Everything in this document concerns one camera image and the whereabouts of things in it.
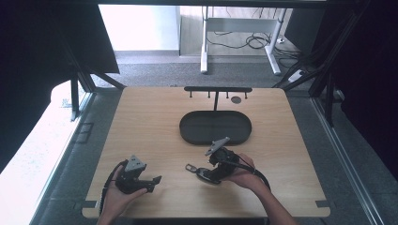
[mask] black oval tray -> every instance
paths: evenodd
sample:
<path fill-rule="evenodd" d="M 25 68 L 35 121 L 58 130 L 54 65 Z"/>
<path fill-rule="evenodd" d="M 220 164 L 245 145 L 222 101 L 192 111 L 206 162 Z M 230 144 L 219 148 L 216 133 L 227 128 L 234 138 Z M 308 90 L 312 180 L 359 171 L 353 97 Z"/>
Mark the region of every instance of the black oval tray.
<path fill-rule="evenodd" d="M 246 142 L 252 133 L 252 123 L 242 112 L 194 111 L 182 117 L 179 123 L 181 137 L 188 143 L 210 145 L 229 137 L 228 144 Z"/>

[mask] black handheld device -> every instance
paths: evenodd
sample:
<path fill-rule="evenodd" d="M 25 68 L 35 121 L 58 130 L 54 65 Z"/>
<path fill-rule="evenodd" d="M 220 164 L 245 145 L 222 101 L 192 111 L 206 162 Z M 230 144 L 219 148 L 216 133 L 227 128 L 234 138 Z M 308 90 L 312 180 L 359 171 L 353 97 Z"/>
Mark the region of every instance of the black handheld device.
<path fill-rule="evenodd" d="M 131 194 L 142 188 L 146 188 L 147 192 L 153 192 L 155 186 L 161 182 L 161 176 L 157 176 L 151 181 L 140 180 L 139 176 L 145 170 L 146 164 L 136 156 L 132 156 L 126 161 L 126 165 L 115 181 L 119 190 L 125 194 Z"/>
<path fill-rule="evenodd" d="M 213 142 L 210 149 L 205 152 L 205 156 L 210 156 L 208 162 L 214 167 L 217 165 L 217 167 L 214 170 L 205 169 L 197 175 L 210 183 L 219 184 L 223 178 L 231 175 L 236 168 L 241 168 L 260 177 L 264 184 L 270 189 L 269 182 L 262 173 L 249 164 L 245 165 L 239 163 L 240 156 L 224 147 L 228 141 L 229 138 L 226 137 Z"/>

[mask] gray carpet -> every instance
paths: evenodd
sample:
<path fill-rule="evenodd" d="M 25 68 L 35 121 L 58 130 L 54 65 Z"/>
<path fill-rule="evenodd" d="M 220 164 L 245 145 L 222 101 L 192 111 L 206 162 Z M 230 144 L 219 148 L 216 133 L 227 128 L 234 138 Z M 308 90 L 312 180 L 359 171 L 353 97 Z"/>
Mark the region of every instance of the gray carpet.
<path fill-rule="evenodd" d="M 198 63 L 121 64 L 120 75 L 111 74 L 128 86 L 250 86 L 271 87 L 280 77 L 270 74 L 264 63 L 214 63 L 208 75 L 199 72 Z M 84 111 L 82 124 L 73 137 L 55 173 L 32 224 L 96 224 L 84 218 L 86 192 L 100 158 L 121 92 L 96 80 L 97 94 Z M 331 214 L 325 218 L 300 217 L 300 224 L 370 224 L 330 144 L 306 89 L 309 83 L 287 93 L 298 127 L 328 199 Z M 383 167 L 373 150 L 350 126 L 335 104 L 333 118 L 344 146 L 370 189 L 386 224 L 398 224 L 397 182 Z M 91 127 L 87 135 L 82 132 Z M 264 220 L 231 219 L 150 219 L 121 218 L 116 224 L 264 224 Z"/>

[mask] wooden tabletop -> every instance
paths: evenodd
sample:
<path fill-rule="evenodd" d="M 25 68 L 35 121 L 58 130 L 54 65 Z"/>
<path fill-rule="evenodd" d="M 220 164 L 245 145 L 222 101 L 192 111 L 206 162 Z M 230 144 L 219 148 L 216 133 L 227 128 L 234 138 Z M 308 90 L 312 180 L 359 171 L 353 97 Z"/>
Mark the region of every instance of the wooden tabletop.
<path fill-rule="evenodd" d="M 241 97 L 239 104 L 231 97 Z M 185 142 L 179 134 L 180 119 L 189 112 L 213 109 L 214 94 L 187 93 L 179 87 L 128 87 L 123 91 L 87 201 L 100 202 L 102 187 L 118 162 L 135 155 L 147 164 L 141 180 L 161 175 L 161 183 L 132 203 L 123 216 L 130 218 L 258 218 L 266 217 L 261 203 L 248 189 L 230 182 L 206 184 L 185 170 L 190 163 L 212 169 L 205 151 L 209 146 Z M 273 194 L 293 217 L 327 217 L 326 198 L 314 171 L 286 95 L 281 89 L 253 89 L 220 93 L 219 110 L 246 114 L 253 131 L 248 141 L 226 147 L 254 159 L 268 179 Z M 87 218 L 97 208 L 84 208 Z"/>

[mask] black wire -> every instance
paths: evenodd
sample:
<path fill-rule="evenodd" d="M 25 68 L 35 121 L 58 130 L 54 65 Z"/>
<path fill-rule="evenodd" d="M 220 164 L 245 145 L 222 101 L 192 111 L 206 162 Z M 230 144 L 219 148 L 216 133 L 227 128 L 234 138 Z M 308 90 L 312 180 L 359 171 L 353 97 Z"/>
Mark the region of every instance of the black wire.
<path fill-rule="evenodd" d="M 240 155 L 237 155 L 244 163 L 248 164 L 248 166 L 252 167 L 253 169 L 255 169 L 251 164 L 249 164 L 247 161 L 245 161 L 245 159 L 243 159 Z"/>
<path fill-rule="evenodd" d="M 246 165 L 243 165 L 243 164 L 240 164 L 240 163 L 231 162 L 231 161 L 220 161 L 219 163 L 229 164 L 229 165 L 244 169 L 246 171 L 249 171 L 250 173 L 260 177 L 261 180 L 263 180 L 264 184 L 268 187 L 268 189 L 271 190 L 271 186 L 269 185 L 269 181 L 267 180 L 267 178 L 261 172 L 257 171 L 254 167 L 252 167 L 250 165 L 246 166 Z"/>
<path fill-rule="evenodd" d="M 274 11 L 274 16 L 272 17 L 272 19 L 275 19 L 275 15 L 276 15 L 276 10 L 277 10 L 278 8 L 276 7 L 275 8 L 275 11 Z"/>
<path fill-rule="evenodd" d="M 264 11 L 264 8 L 262 7 L 261 11 L 260 11 L 260 15 L 258 16 L 258 18 L 261 18 L 263 16 L 263 11 Z"/>
<path fill-rule="evenodd" d="M 258 11 L 259 7 L 255 9 L 255 12 L 252 15 L 252 18 L 254 17 L 254 14 Z"/>
<path fill-rule="evenodd" d="M 234 33 L 234 32 L 232 32 L 232 31 L 230 31 L 230 32 L 225 32 L 225 33 L 217 33 L 217 32 L 213 32 L 216 36 L 224 36 L 224 35 L 229 35 L 229 34 L 232 34 L 232 33 Z"/>
<path fill-rule="evenodd" d="M 226 13 L 228 13 L 228 16 L 229 16 L 230 18 L 232 18 L 231 14 L 229 14 L 228 7 L 225 7 L 225 10 L 226 10 Z"/>
<path fill-rule="evenodd" d="M 263 34 L 264 34 L 264 36 L 266 36 L 265 41 L 267 42 L 267 44 L 270 44 L 271 36 L 267 35 L 265 33 L 263 33 Z M 274 46 L 274 51 L 275 51 L 275 54 L 287 57 L 287 58 L 284 58 L 284 59 L 296 59 L 296 60 L 299 60 L 299 58 L 301 57 L 301 52 L 300 51 L 282 50 L 282 49 L 279 49 L 276 46 Z"/>
<path fill-rule="evenodd" d="M 117 168 L 119 168 L 119 166 L 126 167 L 126 165 L 127 165 L 128 162 L 129 162 L 128 160 L 124 160 L 124 161 L 119 162 L 119 163 L 117 164 L 117 166 L 115 166 L 115 168 L 114 168 L 114 170 L 111 172 L 111 174 L 109 174 L 108 179 L 106 180 L 106 182 L 105 182 L 105 184 L 104 184 L 104 186 L 103 186 L 103 188 L 102 188 L 101 195 L 100 195 L 100 201 L 99 201 L 99 215 L 102 214 L 102 208 L 103 208 L 103 204 L 104 204 L 104 201 L 105 201 L 106 193 L 108 192 L 108 187 L 109 187 L 109 185 L 111 184 L 112 181 L 114 181 L 113 178 L 114 178 L 114 174 L 115 174 Z"/>
<path fill-rule="evenodd" d="M 208 38 L 207 38 L 207 41 L 210 43 L 210 44 L 213 44 L 213 45 L 220 45 L 220 46 L 223 46 L 223 47 L 226 47 L 226 48 L 230 48 L 230 49 L 241 49 L 241 48 L 244 48 L 244 47 L 246 47 L 246 46 L 249 46 L 249 47 L 251 47 L 252 49 L 262 49 L 262 48 L 264 48 L 265 47 L 265 44 L 264 43 L 262 43 L 260 40 L 265 40 L 263 37 L 259 37 L 259 36 L 255 36 L 254 35 L 255 33 L 252 33 L 249 37 L 247 37 L 246 38 L 246 44 L 244 44 L 244 45 L 241 45 L 241 46 L 229 46 L 229 45 L 225 45 L 225 44 L 221 44 L 221 43 L 216 43 L 216 42 L 213 42 L 213 41 L 211 41 L 211 40 L 209 40 Z M 260 46 L 253 46 L 252 45 L 252 42 L 253 41 L 257 41 L 257 43 L 259 43 L 260 44 Z"/>

